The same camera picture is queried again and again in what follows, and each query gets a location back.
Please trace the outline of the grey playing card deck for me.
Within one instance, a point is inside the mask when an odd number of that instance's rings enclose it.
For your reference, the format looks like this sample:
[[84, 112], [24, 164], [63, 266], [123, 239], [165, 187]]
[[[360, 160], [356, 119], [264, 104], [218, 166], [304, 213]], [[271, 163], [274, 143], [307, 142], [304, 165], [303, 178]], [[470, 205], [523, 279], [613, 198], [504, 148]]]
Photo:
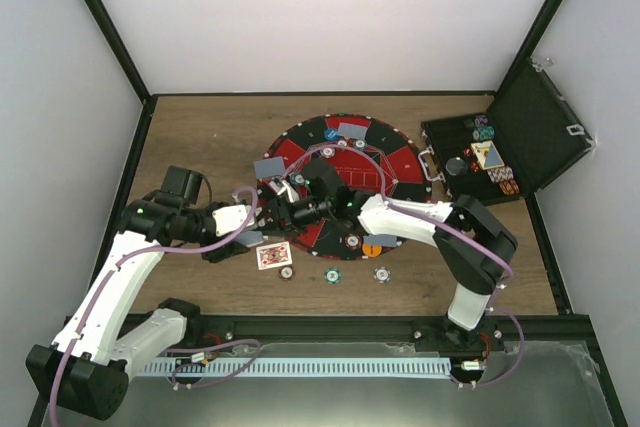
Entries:
[[245, 247], [252, 248], [262, 244], [264, 242], [264, 236], [258, 231], [246, 231], [240, 233], [234, 241]]

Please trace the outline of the blue round blind button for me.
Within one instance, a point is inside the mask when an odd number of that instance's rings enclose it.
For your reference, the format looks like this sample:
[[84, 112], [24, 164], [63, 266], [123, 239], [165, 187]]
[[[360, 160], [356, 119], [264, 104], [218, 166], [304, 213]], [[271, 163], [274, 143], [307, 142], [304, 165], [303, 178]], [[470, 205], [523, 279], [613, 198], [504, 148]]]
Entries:
[[324, 131], [324, 137], [329, 142], [337, 142], [340, 139], [338, 130], [334, 128], [327, 128]]

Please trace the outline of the green blue chip stack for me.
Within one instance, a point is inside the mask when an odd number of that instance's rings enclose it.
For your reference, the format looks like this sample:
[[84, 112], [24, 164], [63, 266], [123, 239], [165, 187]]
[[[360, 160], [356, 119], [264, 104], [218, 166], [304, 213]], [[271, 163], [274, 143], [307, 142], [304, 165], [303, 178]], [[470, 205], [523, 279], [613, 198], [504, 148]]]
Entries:
[[338, 269], [328, 269], [324, 274], [324, 278], [327, 283], [337, 284], [341, 280], [341, 273]]

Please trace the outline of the red black chip stack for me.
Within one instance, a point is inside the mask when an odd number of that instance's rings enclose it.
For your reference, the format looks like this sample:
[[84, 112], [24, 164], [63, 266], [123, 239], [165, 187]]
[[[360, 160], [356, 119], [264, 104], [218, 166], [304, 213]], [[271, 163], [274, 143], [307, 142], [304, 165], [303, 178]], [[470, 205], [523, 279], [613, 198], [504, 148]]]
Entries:
[[289, 266], [284, 266], [279, 270], [279, 276], [282, 279], [285, 279], [285, 280], [291, 279], [293, 275], [294, 275], [294, 271]]

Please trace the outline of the purple white chip stack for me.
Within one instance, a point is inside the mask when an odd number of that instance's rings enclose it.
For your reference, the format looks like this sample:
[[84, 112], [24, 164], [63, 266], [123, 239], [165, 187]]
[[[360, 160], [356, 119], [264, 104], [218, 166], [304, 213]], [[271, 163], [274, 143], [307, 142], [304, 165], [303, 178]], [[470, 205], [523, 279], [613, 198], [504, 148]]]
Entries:
[[374, 270], [374, 279], [379, 283], [387, 283], [391, 278], [391, 273], [384, 267], [379, 267]]

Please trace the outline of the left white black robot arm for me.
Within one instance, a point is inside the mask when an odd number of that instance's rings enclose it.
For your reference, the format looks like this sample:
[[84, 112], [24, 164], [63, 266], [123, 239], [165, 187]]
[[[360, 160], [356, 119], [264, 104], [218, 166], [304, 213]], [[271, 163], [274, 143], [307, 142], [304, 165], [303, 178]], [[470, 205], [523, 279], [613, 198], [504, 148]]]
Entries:
[[[85, 298], [48, 347], [35, 345], [27, 370], [49, 403], [51, 425], [65, 408], [97, 420], [109, 419], [130, 381], [161, 353], [178, 346], [196, 349], [204, 339], [198, 306], [169, 298], [127, 334], [121, 329], [133, 301], [166, 254], [226, 260], [244, 251], [237, 238], [256, 228], [255, 187], [236, 189], [231, 204], [196, 205], [209, 183], [201, 173], [171, 166], [160, 188], [122, 212], [103, 267]], [[247, 193], [244, 203], [238, 197]]]

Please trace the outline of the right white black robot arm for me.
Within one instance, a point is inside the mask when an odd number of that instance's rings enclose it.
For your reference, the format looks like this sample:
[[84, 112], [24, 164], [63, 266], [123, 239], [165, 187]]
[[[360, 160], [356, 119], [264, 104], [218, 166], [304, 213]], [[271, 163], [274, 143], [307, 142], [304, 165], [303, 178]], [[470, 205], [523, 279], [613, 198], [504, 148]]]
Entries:
[[446, 313], [444, 336], [458, 350], [480, 337], [479, 324], [499, 284], [513, 275], [510, 266], [518, 242], [477, 199], [463, 195], [451, 202], [392, 200], [350, 188], [323, 158], [303, 168], [307, 195], [286, 202], [286, 223], [302, 229], [331, 220], [348, 232], [389, 235], [436, 248], [456, 281]]

